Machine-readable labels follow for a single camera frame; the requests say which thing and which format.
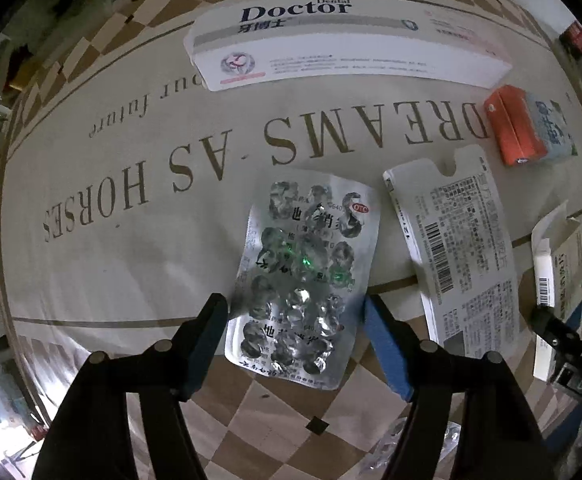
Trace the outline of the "silver pill blister pack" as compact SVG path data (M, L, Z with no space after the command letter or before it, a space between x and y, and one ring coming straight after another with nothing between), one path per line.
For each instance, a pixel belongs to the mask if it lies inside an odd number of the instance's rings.
M338 389L361 323L380 226L368 185L318 171L267 174L254 192L225 356L262 376Z

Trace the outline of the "white medicine box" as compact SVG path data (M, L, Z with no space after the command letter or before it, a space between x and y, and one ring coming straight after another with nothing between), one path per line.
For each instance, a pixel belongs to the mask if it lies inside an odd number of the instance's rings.
M455 356L510 356L519 334L512 241L492 171L477 144L445 176L428 159L384 171L413 261L430 338Z

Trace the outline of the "white open carton box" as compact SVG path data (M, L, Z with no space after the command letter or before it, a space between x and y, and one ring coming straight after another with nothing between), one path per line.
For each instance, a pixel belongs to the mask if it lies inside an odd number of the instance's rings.
M536 303L572 330L582 324L582 226L565 200L531 233Z

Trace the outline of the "orange blue small box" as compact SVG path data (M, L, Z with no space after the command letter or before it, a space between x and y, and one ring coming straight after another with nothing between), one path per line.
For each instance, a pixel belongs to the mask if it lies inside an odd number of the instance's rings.
M560 105L505 84L484 102L500 157L508 167L558 162L578 154Z

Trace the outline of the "brown diamond pattern rug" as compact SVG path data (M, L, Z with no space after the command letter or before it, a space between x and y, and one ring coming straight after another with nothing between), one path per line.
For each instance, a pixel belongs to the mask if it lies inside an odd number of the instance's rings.
M38 479L550 476L582 84L512 0L142 0L6 122Z

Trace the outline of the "white Doctor toothpaste box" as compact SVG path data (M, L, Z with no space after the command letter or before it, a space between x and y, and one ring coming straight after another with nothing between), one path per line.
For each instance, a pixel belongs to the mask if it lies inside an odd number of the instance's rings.
M184 45L211 91L335 75L491 89L512 70L488 22L408 0L248 0L201 14Z

